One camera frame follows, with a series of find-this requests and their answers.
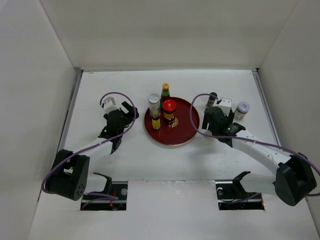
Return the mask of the aluminium table rail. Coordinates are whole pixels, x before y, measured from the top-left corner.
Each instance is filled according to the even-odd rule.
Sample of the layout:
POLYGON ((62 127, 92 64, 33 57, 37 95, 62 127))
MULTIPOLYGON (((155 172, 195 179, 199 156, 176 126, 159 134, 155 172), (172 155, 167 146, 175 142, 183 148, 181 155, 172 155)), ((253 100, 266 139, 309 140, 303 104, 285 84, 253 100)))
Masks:
POLYGON ((246 100, 249 102, 251 110, 246 123, 251 133, 249 137, 255 140, 250 148, 250 153, 275 175, 279 163, 287 162, 290 155, 278 148, 281 145, 280 140, 274 127, 257 70, 250 71, 249 87, 246 100))
POLYGON ((76 103, 76 99, 77 99, 77 95, 78 95, 79 88, 80 88, 80 83, 82 80, 83 69, 81 69, 80 67, 75 67, 74 71, 75 71, 75 78, 73 80, 72 90, 71 90, 70 98, 68 101, 66 115, 64 118, 62 132, 61 132, 61 135, 59 138, 56 154, 65 146, 70 123, 71 123, 71 119, 72 119, 72 115, 73 115, 73 111, 74 111, 74 107, 75 107, 75 103, 76 103))

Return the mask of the right aluminium table rail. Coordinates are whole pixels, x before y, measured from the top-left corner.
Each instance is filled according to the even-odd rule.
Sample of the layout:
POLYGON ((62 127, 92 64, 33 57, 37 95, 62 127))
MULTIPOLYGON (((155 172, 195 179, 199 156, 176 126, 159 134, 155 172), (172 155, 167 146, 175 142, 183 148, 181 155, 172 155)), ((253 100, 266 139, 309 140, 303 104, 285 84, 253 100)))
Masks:
POLYGON ((246 100, 249 102, 251 110, 246 123, 251 133, 249 137, 255 140, 250 148, 250 153, 275 175, 279 163, 287 162, 290 155, 278 148, 281 145, 280 140, 274 127, 257 70, 250 71, 249 87, 246 100))

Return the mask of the small yellow-label brown bottle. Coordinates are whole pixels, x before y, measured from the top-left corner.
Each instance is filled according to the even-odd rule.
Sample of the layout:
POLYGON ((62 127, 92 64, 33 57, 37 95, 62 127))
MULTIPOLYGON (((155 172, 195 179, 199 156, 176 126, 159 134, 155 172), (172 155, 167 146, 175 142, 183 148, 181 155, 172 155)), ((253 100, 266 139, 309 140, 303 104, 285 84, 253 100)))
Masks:
POLYGON ((160 129, 161 127, 160 113, 157 109, 154 109, 151 113, 151 123, 152 123, 152 128, 154 130, 160 129))

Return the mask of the white-lid red-label jar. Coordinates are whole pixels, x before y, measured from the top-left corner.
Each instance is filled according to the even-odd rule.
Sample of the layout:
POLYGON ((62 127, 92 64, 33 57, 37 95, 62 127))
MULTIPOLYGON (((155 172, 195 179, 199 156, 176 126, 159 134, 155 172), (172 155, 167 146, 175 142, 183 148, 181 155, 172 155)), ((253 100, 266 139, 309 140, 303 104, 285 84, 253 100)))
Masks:
POLYGON ((250 111, 250 104, 246 101, 241 101, 238 103, 235 111, 234 111, 234 118, 236 120, 242 120, 246 114, 250 111))

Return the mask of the left aluminium table rail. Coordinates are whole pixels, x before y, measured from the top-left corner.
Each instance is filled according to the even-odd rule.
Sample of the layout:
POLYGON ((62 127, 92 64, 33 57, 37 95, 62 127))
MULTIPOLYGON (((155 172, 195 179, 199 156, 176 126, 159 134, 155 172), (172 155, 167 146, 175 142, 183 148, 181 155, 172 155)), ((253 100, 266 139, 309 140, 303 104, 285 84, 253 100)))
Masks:
POLYGON ((72 119, 72 115, 73 115, 73 111, 74 111, 74 107, 75 107, 75 103, 76 103, 76 99, 77 99, 77 95, 78 95, 79 88, 80 88, 80 83, 82 80, 83 69, 81 69, 80 67, 75 67, 74 71, 75 71, 75 78, 73 80, 72 90, 71 90, 70 98, 68 101, 66 115, 64 118, 62 132, 61 132, 61 135, 59 138, 56 154, 65 146, 70 123, 71 123, 71 119, 72 119))

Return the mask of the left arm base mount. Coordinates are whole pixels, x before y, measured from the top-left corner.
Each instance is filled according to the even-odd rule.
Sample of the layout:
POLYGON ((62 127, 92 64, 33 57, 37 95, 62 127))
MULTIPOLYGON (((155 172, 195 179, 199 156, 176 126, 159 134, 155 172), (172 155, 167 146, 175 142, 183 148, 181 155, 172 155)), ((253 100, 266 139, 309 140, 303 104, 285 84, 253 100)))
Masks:
POLYGON ((89 177, 81 199, 81 211, 125 211, 129 184, 114 181, 110 176, 94 172, 89 177))

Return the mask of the silver-lid white spice jar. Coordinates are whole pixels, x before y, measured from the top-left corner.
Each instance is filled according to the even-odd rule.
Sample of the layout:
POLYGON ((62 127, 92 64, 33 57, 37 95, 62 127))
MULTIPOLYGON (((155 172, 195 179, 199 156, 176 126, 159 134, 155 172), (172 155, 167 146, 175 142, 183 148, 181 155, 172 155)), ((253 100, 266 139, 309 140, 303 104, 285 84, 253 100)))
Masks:
POLYGON ((161 102, 160 96, 156 93, 152 93, 148 96, 148 103, 149 103, 149 113, 152 116, 154 111, 157 111, 157 115, 161 115, 161 102))

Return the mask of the red-lid dark sauce jar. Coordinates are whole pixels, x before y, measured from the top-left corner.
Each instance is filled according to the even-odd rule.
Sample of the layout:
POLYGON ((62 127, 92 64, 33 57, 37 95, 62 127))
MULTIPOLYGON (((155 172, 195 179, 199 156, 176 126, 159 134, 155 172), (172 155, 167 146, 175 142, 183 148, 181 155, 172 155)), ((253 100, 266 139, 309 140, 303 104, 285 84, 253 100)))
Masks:
POLYGON ((177 104, 172 99, 167 99, 163 102, 163 118, 168 124, 171 124, 175 120, 176 108, 177 104))

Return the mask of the red round tray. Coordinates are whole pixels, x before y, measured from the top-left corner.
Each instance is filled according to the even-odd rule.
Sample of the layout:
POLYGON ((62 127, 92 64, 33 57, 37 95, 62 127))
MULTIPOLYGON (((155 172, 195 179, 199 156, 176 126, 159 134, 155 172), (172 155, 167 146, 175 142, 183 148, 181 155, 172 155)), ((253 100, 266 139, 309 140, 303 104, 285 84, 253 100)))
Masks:
POLYGON ((167 123, 163 115, 160 116, 160 129, 152 127, 152 117, 147 109, 144 114, 144 128, 147 134, 156 142, 167 146, 184 145, 192 140, 200 126, 200 117, 191 103, 180 97, 172 98, 176 102, 175 119, 167 123))

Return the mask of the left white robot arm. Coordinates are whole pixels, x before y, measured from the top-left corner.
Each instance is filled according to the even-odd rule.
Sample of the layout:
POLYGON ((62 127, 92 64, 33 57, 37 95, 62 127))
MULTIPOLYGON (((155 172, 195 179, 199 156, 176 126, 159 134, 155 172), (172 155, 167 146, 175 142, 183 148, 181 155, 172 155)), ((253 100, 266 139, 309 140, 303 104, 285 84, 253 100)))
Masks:
POLYGON ((41 190, 47 194, 77 201, 85 193, 90 164, 118 150, 123 135, 139 117, 138 109, 124 101, 121 107, 107 105, 106 126, 89 145, 79 150, 61 149, 57 152, 50 172, 44 178, 41 190))

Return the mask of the small black-lid pepper bottle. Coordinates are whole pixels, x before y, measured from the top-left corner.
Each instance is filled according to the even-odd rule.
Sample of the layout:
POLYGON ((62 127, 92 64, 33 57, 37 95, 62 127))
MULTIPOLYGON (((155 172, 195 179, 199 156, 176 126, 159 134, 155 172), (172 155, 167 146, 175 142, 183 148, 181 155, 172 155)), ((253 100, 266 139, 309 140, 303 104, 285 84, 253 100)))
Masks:
POLYGON ((215 104, 215 101, 217 100, 218 98, 218 95, 216 92, 211 92, 209 94, 209 97, 208 97, 208 100, 207 100, 207 103, 206 103, 206 108, 212 108, 215 104))

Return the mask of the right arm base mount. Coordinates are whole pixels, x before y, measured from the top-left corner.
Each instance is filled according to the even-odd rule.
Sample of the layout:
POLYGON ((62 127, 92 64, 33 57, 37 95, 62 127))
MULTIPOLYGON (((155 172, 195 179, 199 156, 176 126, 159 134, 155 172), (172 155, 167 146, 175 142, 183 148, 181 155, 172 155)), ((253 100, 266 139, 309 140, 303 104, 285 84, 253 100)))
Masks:
POLYGON ((233 179, 215 182, 220 211, 265 210, 262 194, 248 192, 241 184, 241 180, 250 173, 250 171, 243 171, 233 179))

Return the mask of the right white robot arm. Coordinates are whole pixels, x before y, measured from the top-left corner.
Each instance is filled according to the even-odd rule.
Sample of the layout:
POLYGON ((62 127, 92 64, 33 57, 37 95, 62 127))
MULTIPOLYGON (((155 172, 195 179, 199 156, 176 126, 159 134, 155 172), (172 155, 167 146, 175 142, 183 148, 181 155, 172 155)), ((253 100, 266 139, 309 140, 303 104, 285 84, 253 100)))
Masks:
POLYGON ((275 175, 273 182, 276 195, 287 205, 295 206, 305 197, 318 197, 312 194, 317 187, 313 171, 319 172, 308 158, 293 150, 262 142, 246 128, 233 122, 234 113, 225 115, 218 107, 204 111, 202 128, 229 147, 241 151, 265 166, 275 175))

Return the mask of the green red sauce bottle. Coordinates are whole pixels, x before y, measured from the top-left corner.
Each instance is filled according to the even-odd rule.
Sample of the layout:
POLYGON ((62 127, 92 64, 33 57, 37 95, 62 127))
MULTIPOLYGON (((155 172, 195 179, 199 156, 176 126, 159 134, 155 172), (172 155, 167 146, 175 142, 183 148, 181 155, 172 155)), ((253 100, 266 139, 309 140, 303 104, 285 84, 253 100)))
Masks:
POLYGON ((161 106, 171 96, 169 87, 170 87, 170 85, 167 82, 162 84, 162 91, 161 91, 161 96, 160 96, 160 104, 161 104, 161 106))

